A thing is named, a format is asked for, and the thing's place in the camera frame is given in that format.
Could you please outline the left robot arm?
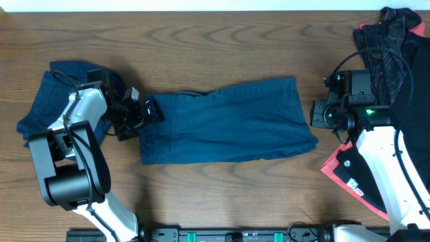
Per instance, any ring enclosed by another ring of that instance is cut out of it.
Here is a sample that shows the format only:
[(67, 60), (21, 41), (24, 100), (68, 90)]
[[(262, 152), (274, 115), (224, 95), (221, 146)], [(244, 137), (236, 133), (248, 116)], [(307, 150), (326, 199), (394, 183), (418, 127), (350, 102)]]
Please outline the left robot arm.
[(111, 191), (108, 164), (96, 139), (100, 122), (125, 141), (151, 123), (163, 120), (156, 101), (126, 89), (111, 73), (88, 71), (88, 82), (77, 85), (65, 73), (53, 76), (71, 92), (61, 115), (28, 140), (44, 201), (84, 216), (104, 241), (151, 241), (151, 234)]

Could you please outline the dark blue denim shorts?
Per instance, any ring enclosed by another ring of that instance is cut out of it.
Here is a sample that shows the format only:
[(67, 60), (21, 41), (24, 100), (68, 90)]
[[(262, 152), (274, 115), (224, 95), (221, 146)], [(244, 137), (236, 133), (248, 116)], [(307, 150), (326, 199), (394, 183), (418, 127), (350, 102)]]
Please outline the dark blue denim shorts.
[(283, 159), (313, 151), (293, 77), (152, 94), (164, 119), (140, 130), (145, 165)]

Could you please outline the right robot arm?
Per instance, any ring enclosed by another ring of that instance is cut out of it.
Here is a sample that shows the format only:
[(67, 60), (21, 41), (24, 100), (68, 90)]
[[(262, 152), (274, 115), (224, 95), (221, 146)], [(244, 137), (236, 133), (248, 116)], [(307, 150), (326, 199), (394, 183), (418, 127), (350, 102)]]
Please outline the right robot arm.
[(346, 132), (321, 171), (389, 222), (387, 231), (353, 220), (333, 222), (316, 241), (428, 241), (429, 194), (395, 127), (390, 106), (372, 93), (368, 70), (335, 71), (324, 80), (329, 92), (314, 101), (310, 124)]

